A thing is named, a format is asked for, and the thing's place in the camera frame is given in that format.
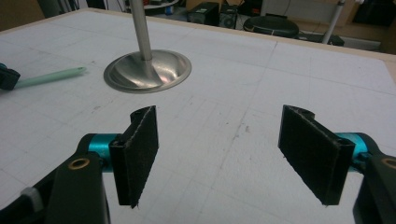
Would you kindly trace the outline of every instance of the black object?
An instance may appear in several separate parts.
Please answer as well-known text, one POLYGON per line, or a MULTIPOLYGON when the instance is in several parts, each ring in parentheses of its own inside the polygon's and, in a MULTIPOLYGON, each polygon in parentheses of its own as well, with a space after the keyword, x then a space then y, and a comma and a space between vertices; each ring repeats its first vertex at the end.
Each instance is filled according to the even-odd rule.
POLYGON ((396 5, 392 0, 370 0, 359 6, 353 22, 390 26, 396 17, 396 5))
POLYGON ((219 26, 219 3, 201 3, 188 12, 187 21, 211 26, 219 26))
POLYGON ((37 0, 46 18, 55 17, 78 9, 76 0, 37 0))
POLYGON ((150 5, 160 6, 163 3, 163 0, 149 0, 150 5))
POLYGON ((355 144, 317 123, 307 110, 284 106, 279 148, 315 196, 338 204, 355 144))
POLYGON ((87 5, 88 7, 106 9, 105 2, 103 0, 87 0, 87 5))
POLYGON ((159 147, 155 107, 135 111, 129 128, 109 147, 119 203, 134 208, 138 205, 159 147))
POLYGON ((123 2, 125 4, 125 12, 131 13, 131 6, 130 6, 131 3, 129 2, 129 0, 124 0, 123 2))
MULTIPOLYGON (((324 35, 298 34, 296 39, 314 42, 314 43, 321 43, 323 40, 323 36, 324 35)), ((331 35, 329 42, 327 44, 342 47, 342 46, 344 46, 345 41, 339 35, 331 35)))
POLYGON ((238 13, 249 17, 260 16, 262 11, 262 0, 245 0, 242 5, 238 7, 238 13))
POLYGON ((300 32, 300 29, 294 22, 278 16, 251 17, 245 21, 244 30, 287 38, 294 38, 300 32))
POLYGON ((238 6, 223 4, 219 15, 219 27, 235 29, 238 6))
MULTIPOLYGON (((127 131, 109 144, 117 145, 110 149, 113 165, 122 164, 114 167, 117 193, 134 207, 158 149, 155 106, 135 111, 131 122, 127 131), (121 178, 126 188, 119 188, 121 178)), ((102 179, 108 158, 90 151, 97 135, 82 137, 76 152, 32 187, 33 196, 22 195, 1 210, 0 223, 110 223, 102 179)))
POLYGON ((290 165, 323 204, 331 205, 338 204, 350 164, 364 174, 353 208, 355 222, 396 223, 396 158, 383 154, 367 134, 353 133, 368 149, 359 154, 361 162, 353 161, 355 143, 331 133, 314 117, 308 110, 283 106, 278 146, 290 165))
POLYGON ((5 91, 14 90, 15 85, 20 79, 21 75, 12 69, 6 68, 0 63, 0 89, 5 91))

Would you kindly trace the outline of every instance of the teal metal part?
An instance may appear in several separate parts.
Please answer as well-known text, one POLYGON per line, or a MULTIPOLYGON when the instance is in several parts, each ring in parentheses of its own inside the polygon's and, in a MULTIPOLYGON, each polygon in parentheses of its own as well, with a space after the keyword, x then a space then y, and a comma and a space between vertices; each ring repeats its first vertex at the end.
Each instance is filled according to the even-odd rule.
POLYGON ((349 171, 361 173, 361 167, 365 167, 367 159, 371 157, 369 148, 367 147, 364 140, 357 133, 336 133, 337 136, 350 140, 355 144, 353 150, 351 166, 349 171))
POLYGON ((96 134, 88 146, 88 150, 99 154, 100 158, 105 161, 103 172, 113 172, 113 166, 110 158, 109 144, 116 139, 116 133, 98 133, 96 134))

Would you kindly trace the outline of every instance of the mounting hole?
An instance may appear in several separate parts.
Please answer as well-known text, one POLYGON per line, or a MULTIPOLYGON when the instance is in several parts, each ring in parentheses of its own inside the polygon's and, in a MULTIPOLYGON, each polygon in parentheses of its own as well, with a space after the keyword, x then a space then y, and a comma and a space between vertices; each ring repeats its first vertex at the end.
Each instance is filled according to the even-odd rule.
POLYGON ((382 162, 384 164, 386 164, 388 167, 396 169, 396 160, 394 160, 392 158, 385 158, 385 159, 382 159, 382 162))
POLYGON ((76 159, 74 161, 71 161, 68 165, 70 170, 79 170, 81 168, 86 167, 88 164, 90 164, 90 160, 88 159, 76 159))

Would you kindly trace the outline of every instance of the metal pole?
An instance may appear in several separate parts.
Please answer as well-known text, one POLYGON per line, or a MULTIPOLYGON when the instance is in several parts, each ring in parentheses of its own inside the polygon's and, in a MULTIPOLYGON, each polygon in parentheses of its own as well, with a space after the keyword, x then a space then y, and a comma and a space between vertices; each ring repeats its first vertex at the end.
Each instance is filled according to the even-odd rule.
POLYGON ((146 22, 146 14, 142 0, 129 0, 134 17, 134 29, 136 31, 137 43, 143 61, 152 59, 151 46, 149 45, 149 31, 146 22))
POLYGON ((341 11, 343 10, 345 0, 340 0, 337 4, 337 8, 334 11, 332 16, 332 21, 329 26, 329 30, 327 30, 325 36, 323 37, 322 44, 327 44, 329 42, 330 36, 332 35, 332 31, 334 30, 335 24, 340 17, 341 11))
POLYGON ((268 0, 263 0, 262 1, 262 9, 260 11, 260 15, 261 16, 265 16, 265 14, 267 14, 267 10, 268 10, 268 0))

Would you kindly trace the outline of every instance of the metal stand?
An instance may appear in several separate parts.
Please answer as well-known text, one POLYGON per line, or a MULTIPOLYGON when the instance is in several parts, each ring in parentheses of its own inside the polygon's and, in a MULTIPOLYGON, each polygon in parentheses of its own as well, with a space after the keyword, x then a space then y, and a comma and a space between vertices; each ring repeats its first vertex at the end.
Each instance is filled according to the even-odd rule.
POLYGON ((327 30, 326 34, 323 37, 322 44, 327 44, 329 42, 330 36, 332 36, 332 31, 334 30, 335 24, 338 21, 338 18, 341 15, 341 11, 343 10, 345 4, 345 0, 340 0, 337 4, 337 8, 334 11, 334 15, 332 16, 332 21, 330 22, 329 30, 327 30))
POLYGON ((170 50, 151 50, 146 15, 141 0, 130 0, 140 52, 112 62, 105 70, 106 83, 119 91, 145 93, 176 86, 191 72, 185 56, 170 50))
POLYGON ((260 16, 265 16, 268 10, 268 0, 262 1, 262 9, 260 11, 260 16))

